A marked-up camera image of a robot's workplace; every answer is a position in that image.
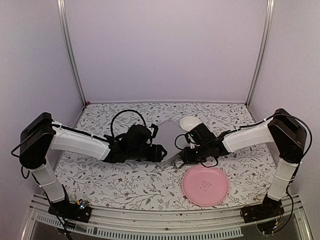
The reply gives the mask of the aluminium poker set case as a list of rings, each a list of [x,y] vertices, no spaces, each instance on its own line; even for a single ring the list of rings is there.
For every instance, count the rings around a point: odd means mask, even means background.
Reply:
[[[161,170],[171,167],[172,163],[178,161],[179,155],[182,151],[178,149],[176,145],[181,149],[189,146],[184,137],[185,133],[186,132],[170,118],[158,126],[158,132],[153,140],[153,143],[162,145],[167,151],[167,155],[163,158],[163,160],[156,163]]]

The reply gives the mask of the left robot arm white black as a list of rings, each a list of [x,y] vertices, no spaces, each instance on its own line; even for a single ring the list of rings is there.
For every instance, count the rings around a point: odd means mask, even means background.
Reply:
[[[119,135],[115,135],[113,124],[110,130],[109,135],[99,137],[65,126],[54,121],[50,113],[43,112],[21,132],[20,143],[10,153],[33,175],[49,203],[63,217],[70,217],[74,205],[47,163],[49,150],[76,153],[112,164],[130,160],[159,163],[168,154],[161,144],[153,143],[159,130],[155,124],[147,126],[143,120]]]

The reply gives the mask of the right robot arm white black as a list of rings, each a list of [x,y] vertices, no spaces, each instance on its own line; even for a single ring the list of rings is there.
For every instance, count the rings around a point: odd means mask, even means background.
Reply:
[[[263,120],[227,130],[215,135],[195,116],[185,116],[179,121],[185,131],[188,147],[182,150],[186,163],[202,164],[208,158],[218,159],[242,149],[274,144],[279,153],[275,175],[258,213],[269,218],[278,210],[278,203],[294,181],[301,161],[310,150],[313,135],[310,127],[300,118],[283,108]]]

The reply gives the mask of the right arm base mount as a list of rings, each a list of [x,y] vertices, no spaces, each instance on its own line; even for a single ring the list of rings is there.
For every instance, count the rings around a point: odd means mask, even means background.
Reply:
[[[281,203],[260,203],[245,205],[240,209],[240,215],[245,223],[274,218],[285,213]]]

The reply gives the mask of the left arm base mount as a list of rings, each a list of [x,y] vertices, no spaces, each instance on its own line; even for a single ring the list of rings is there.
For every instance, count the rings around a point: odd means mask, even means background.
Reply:
[[[80,199],[72,203],[68,199],[64,199],[60,202],[52,203],[50,201],[49,203],[48,213],[51,215],[82,223],[88,223],[90,220],[92,208],[86,200]]]

